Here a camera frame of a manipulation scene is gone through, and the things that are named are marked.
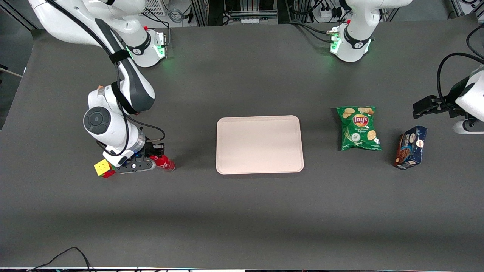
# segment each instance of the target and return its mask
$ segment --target blue box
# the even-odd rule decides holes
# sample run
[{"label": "blue box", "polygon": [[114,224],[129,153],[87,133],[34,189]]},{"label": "blue box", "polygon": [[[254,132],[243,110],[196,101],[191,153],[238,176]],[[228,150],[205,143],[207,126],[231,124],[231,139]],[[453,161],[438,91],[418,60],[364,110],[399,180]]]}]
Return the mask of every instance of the blue box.
[{"label": "blue box", "polygon": [[395,166],[401,170],[407,170],[422,163],[425,137],[427,129],[422,126],[415,126],[402,134],[396,154]]}]

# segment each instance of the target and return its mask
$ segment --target floor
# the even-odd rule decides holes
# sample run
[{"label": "floor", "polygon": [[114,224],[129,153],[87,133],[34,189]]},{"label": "floor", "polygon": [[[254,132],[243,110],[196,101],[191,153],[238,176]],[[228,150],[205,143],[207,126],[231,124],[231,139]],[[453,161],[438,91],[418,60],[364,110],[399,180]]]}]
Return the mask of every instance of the floor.
[{"label": "floor", "polygon": [[[414,0],[401,8],[394,21],[445,20],[452,18],[451,7],[447,0]],[[0,10],[0,64],[9,70],[22,74],[30,57],[32,37],[30,32]],[[0,131],[14,99],[20,78],[0,74]]]}]

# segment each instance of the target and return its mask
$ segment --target lay's chip bag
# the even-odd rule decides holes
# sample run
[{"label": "lay's chip bag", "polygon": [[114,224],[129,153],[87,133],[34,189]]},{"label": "lay's chip bag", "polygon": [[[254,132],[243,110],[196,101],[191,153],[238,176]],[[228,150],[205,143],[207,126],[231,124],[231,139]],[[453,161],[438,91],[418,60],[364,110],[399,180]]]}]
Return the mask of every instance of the lay's chip bag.
[{"label": "lay's chip bag", "polygon": [[373,127],[374,106],[337,107],[336,111],[341,118],[343,129],[341,151],[353,147],[381,150],[380,140],[378,140],[377,132]]}]

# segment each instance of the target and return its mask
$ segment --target red can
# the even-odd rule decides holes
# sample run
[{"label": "red can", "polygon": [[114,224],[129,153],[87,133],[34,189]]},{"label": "red can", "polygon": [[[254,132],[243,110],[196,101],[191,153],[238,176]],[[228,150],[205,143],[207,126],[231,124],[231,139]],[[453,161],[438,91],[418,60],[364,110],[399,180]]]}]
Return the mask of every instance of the red can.
[{"label": "red can", "polygon": [[175,163],[168,159],[165,155],[162,155],[161,157],[158,156],[150,156],[150,159],[154,161],[156,166],[160,167],[161,169],[165,170],[166,172],[171,172],[175,170]]}]

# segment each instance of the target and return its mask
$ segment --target rubik's cube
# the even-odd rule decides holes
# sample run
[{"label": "rubik's cube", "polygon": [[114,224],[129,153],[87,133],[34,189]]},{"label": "rubik's cube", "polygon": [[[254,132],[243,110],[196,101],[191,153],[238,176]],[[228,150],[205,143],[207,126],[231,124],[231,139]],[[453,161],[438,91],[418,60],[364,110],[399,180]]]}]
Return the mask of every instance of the rubik's cube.
[{"label": "rubik's cube", "polygon": [[94,164],[94,169],[96,169],[96,173],[98,176],[103,177],[105,179],[116,174],[116,172],[113,169],[113,166],[106,159]]}]

